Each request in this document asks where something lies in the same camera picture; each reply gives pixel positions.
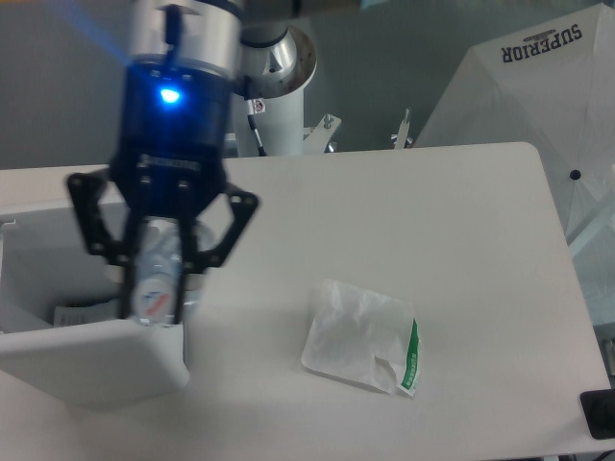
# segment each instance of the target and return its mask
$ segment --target blue led light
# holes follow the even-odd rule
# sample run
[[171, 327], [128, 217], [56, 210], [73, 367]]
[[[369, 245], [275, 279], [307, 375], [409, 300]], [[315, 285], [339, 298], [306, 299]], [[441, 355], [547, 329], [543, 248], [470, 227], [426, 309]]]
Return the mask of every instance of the blue led light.
[[162, 101], [166, 104], [175, 104], [180, 100], [182, 95], [174, 89], [163, 88], [160, 90], [160, 96], [162, 97]]

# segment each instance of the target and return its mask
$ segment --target metal bracket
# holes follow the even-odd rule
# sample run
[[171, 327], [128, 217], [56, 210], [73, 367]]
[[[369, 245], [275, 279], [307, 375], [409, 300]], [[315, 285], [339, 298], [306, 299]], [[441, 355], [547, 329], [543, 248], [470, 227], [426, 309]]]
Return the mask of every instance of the metal bracket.
[[341, 118], [325, 115], [318, 126], [304, 139], [304, 154], [324, 153], [341, 124]]
[[[66, 180], [86, 249], [91, 255], [103, 256], [108, 264], [124, 268], [120, 294], [120, 318], [131, 312], [131, 295], [135, 287], [135, 259], [144, 231], [147, 201], [151, 200], [151, 179], [141, 178], [138, 200], [134, 202], [124, 225], [122, 240], [115, 240], [105, 225], [99, 207], [108, 184], [108, 170], [90, 174], [75, 173]], [[177, 218], [182, 242], [183, 270], [177, 287], [174, 323], [182, 321], [184, 288], [189, 274], [203, 274], [209, 267], [220, 267], [231, 253], [258, 207], [258, 197], [227, 182], [228, 198], [234, 220], [222, 240], [212, 249], [199, 252], [193, 228], [198, 208], [190, 181], [178, 183]]]

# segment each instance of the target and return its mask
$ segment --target white umbrella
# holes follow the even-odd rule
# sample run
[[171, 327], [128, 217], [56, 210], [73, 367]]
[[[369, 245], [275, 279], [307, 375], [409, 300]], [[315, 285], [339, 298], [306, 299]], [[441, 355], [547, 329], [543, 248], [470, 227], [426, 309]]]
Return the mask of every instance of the white umbrella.
[[[507, 141], [538, 149], [571, 237], [615, 163], [614, 10], [597, 5], [470, 48], [416, 146]], [[602, 230], [575, 258], [595, 323], [615, 321], [613, 247], [615, 232]]]

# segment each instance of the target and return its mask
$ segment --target green stripe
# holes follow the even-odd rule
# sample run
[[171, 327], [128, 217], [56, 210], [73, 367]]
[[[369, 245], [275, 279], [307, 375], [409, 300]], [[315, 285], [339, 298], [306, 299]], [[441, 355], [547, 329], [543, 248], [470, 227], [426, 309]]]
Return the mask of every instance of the green stripe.
[[419, 328], [416, 325], [416, 320], [412, 324], [412, 334], [410, 335], [410, 344], [407, 347], [406, 356], [406, 374], [402, 381], [402, 386], [408, 391], [414, 385], [416, 380], [416, 371], [419, 362]]

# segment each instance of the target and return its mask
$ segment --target black object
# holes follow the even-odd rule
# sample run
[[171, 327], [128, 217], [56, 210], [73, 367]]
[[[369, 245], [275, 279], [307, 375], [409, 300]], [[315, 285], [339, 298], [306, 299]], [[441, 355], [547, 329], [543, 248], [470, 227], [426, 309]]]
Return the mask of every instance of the black object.
[[609, 451], [605, 451], [603, 454], [601, 454], [600, 456], [594, 458], [592, 461], [603, 461], [604, 459], [608, 458], [614, 452], [615, 452], [615, 449], [611, 449]]
[[615, 390], [583, 392], [580, 403], [592, 437], [615, 439]]

